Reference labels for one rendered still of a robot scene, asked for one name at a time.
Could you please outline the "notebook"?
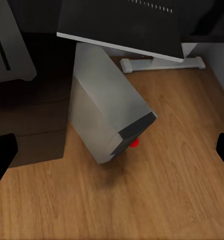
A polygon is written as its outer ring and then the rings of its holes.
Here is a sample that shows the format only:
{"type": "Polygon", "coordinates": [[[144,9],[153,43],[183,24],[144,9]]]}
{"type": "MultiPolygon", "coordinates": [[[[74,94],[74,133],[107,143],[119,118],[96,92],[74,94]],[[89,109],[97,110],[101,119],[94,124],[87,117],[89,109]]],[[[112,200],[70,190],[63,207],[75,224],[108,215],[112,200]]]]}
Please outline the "notebook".
{"type": "Polygon", "coordinates": [[[62,0],[57,37],[182,63],[175,11],[138,0],[62,0]]]}

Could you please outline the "desktop computer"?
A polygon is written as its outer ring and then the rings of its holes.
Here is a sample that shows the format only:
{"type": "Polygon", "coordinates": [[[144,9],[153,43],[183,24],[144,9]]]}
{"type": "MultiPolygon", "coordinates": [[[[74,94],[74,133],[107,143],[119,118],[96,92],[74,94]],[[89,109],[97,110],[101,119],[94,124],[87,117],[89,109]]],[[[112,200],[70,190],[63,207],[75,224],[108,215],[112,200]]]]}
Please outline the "desktop computer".
{"type": "Polygon", "coordinates": [[[157,119],[103,46],[77,43],[68,117],[98,164],[108,163],[157,119]]]}

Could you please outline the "keyboard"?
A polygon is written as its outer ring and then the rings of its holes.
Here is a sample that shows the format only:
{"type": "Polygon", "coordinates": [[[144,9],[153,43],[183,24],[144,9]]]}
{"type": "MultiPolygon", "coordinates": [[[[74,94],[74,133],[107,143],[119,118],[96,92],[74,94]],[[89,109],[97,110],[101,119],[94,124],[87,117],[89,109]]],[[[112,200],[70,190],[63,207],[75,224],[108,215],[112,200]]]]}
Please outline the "keyboard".
{"type": "Polygon", "coordinates": [[[0,82],[33,80],[37,71],[8,0],[0,0],[0,82]]]}

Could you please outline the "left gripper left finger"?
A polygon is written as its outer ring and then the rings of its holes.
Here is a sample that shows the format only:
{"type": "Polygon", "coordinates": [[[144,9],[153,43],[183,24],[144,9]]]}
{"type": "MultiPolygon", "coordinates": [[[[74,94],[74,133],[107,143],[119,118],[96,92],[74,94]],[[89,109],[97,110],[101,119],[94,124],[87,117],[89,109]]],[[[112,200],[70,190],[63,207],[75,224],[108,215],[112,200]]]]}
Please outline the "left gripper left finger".
{"type": "Polygon", "coordinates": [[[14,133],[0,136],[0,180],[18,153],[18,144],[14,133]]]}

